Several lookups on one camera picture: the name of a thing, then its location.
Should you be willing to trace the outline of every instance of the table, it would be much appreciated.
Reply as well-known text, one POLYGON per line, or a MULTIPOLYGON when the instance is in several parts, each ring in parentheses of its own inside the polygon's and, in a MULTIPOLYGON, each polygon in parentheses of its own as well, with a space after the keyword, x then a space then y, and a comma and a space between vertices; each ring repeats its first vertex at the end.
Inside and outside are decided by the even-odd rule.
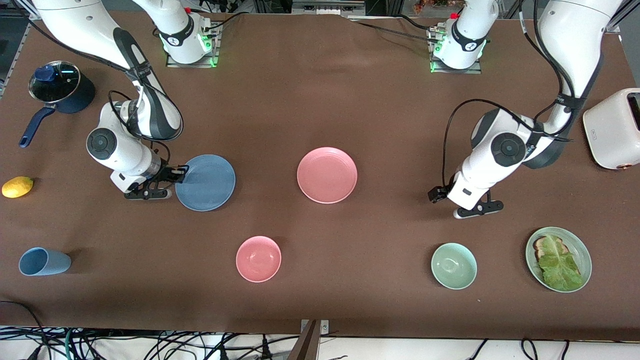
MULTIPOLYGON (((426 45, 338 16, 249 15, 231 22, 215 69, 167 69, 153 25, 114 12, 182 110, 185 130, 172 162, 218 154, 237 188, 217 211, 197 213, 174 197, 126 201, 110 169, 86 153, 107 91, 134 95, 117 71, 32 31, 0 101, 2 181, 36 178, 20 199, 0 200, 0 296, 31 304, 47 325, 295 333, 300 319, 329 319, 341 336, 640 340, 640 169, 611 172, 590 158, 578 123, 551 167, 518 169, 493 188, 505 210, 456 220, 449 202, 431 204, 440 183, 442 137, 453 108, 473 97, 529 116, 550 103, 556 78, 515 20, 499 20, 481 75, 432 74, 426 45), (96 85, 89 108, 47 118, 27 149, 17 146, 40 107, 26 91, 33 69, 76 63, 96 85), (321 205, 296 184, 302 156, 338 147, 358 165, 345 201, 321 205), (546 290, 529 273, 524 245, 540 227, 578 235, 593 276, 577 293, 546 290), (252 284, 236 271, 238 246, 273 238, 282 267, 252 284), (455 241, 478 262, 461 291, 437 284, 434 250, 455 241), (68 274, 24 277, 28 248, 68 252, 68 274)), ((420 35, 402 20, 370 20, 420 35)), ((423 20, 423 23, 436 20, 423 20)), ((603 40, 606 64, 587 108, 633 86, 617 35, 603 40)), ((470 104, 449 134, 447 177, 469 154, 473 126, 490 107, 470 104)), ((2 308, 0 322, 27 324, 2 308)))

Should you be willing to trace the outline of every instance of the blue handle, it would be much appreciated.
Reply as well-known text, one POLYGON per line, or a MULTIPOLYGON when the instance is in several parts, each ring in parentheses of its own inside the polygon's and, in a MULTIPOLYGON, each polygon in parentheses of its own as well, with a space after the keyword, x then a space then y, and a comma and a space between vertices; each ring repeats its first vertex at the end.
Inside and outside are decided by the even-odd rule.
POLYGON ((56 109, 50 108, 48 106, 45 106, 44 108, 38 110, 38 112, 36 112, 35 115, 33 115, 33 117, 31 118, 31 121, 29 121, 29 125, 27 125, 27 128, 24 130, 24 134, 22 135, 22 138, 20 139, 18 145, 20 147, 29 146, 31 140, 33 139, 33 136, 36 135, 36 131, 38 131, 38 126, 40 126, 42 119, 48 117, 54 112, 56 112, 56 109))

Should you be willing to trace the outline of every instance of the toaster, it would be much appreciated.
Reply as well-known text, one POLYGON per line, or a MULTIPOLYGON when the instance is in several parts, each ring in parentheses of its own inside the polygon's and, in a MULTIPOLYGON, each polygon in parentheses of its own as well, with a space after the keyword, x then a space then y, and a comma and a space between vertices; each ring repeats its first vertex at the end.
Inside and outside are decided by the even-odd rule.
POLYGON ((584 112, 584 131, 595 161, 624 169, 640 163, 640 88, 620 90, 584 112))

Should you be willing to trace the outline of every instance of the lid knob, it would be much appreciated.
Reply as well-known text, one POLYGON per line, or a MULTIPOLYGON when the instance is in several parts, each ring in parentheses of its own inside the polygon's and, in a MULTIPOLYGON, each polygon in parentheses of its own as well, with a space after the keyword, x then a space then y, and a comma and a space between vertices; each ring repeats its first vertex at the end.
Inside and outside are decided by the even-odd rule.
POLYGON ((53 69, 53 66, 44 65, 43 67, 37 68, 33 76, 39 81, 53 81, 53 79, 56 78, 56 71, 53 69))

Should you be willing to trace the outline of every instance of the green bowl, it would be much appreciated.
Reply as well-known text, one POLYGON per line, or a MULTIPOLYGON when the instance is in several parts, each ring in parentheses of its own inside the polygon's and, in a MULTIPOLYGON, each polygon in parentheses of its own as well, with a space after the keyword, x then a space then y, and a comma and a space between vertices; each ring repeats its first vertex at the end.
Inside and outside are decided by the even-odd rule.
POLYGON ((557 291, 559 293, 573 293, 575 291, 578 291, 585 285, 587 285, 587 282, 589 282, 589 279, 591 278, 591 256, 589 255, 587 247, 584 246, 583 242, 572 232, 561 229, 560 227, 544 227, 533 233, 533 235, 531 235, 529 241, 527 242, 527 248, 525 249, 525 259, 527 260, 527 266, 529 266, 529 270, 536 278, 536 280, 538 280, 538 282, 540 282, 540 284, 544 285, 546 288, 557 291), (569 252, 572 253, 573 260, 578 266, 578 270, 580 270, 580 274, 582 276, 581 287, 572 291, 561 291, 545 284, 542 278, 542 269, 540 268, 540 266, 538 266, 536 251, 533 248, 533 243, 544 235, 556 235, 557 237, 562 239, 563 244, 565 244, 567 249, 569 249, 569 252))
POLYGON ((474 282, 478 267, 469 249, 458 243, 446 243, 433 253, 431 272, 442 286, 462 290, 474 282))

